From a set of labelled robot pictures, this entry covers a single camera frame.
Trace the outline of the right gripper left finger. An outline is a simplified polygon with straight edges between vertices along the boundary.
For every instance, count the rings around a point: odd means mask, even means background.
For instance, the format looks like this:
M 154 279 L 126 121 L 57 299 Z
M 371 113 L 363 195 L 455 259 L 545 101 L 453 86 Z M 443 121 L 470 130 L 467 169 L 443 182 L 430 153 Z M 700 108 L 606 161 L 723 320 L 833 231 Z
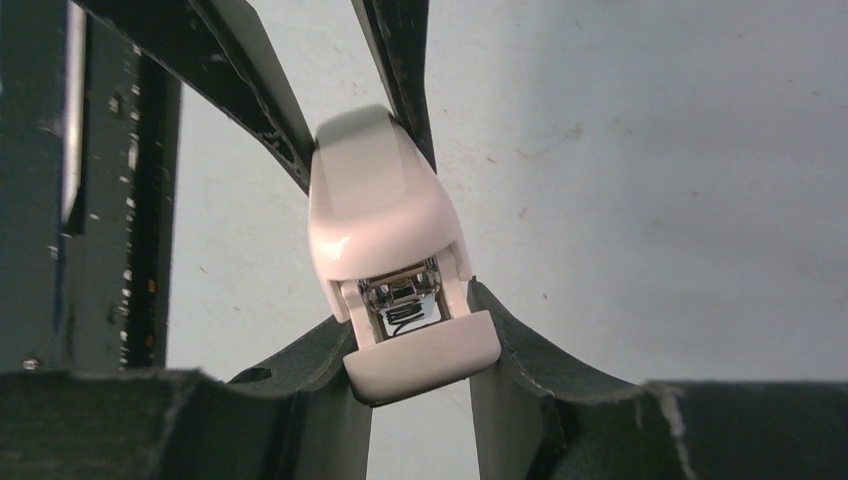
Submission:
M 362 479 L 372 412 L 326 320 L 230 382 L 197 370 L 1 378 L 5 479 Z

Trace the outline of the white stapler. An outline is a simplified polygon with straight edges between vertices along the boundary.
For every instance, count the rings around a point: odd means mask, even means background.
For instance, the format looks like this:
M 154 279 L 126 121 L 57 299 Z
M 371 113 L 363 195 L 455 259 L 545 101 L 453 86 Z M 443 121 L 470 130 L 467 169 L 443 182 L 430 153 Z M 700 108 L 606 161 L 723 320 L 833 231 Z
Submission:
M 308 190 L 312 262 L 335 319 L 349 323 L 345 370 L 369 406 L 492 366 L 501 345 L 466 298 L 471 262 L 453 203 L 410 134 L 381 105 L 317 130 Z

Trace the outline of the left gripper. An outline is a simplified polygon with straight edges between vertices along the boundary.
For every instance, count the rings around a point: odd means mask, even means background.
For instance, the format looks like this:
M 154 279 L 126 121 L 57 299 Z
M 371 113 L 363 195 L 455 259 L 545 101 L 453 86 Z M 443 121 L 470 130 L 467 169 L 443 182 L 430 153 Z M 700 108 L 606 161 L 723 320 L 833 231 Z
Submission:
M 248 2 L 80 5 L 1 5 L 5 372 L 165 364 L 181 103 L 170 73 L 309 189 L 313 136 Z

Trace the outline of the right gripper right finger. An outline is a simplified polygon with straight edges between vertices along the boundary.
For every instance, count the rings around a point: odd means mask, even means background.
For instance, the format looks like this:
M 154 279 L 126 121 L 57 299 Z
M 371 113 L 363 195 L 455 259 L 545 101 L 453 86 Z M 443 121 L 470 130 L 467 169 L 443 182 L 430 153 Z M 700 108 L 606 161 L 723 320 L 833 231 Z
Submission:
M 835 381 L 634 385 L 515 318 L 481 282 L 502 354 L 470 381 L 484 479 L 843 479 L 847 386 Z

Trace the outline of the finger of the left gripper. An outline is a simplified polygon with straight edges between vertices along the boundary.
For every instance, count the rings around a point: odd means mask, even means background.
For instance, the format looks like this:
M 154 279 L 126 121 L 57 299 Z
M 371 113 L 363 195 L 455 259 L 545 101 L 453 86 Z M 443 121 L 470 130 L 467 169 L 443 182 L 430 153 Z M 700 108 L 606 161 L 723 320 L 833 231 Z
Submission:
M 428 0 L 353 0 L 395 119 L 436 166 L 425 89 Z

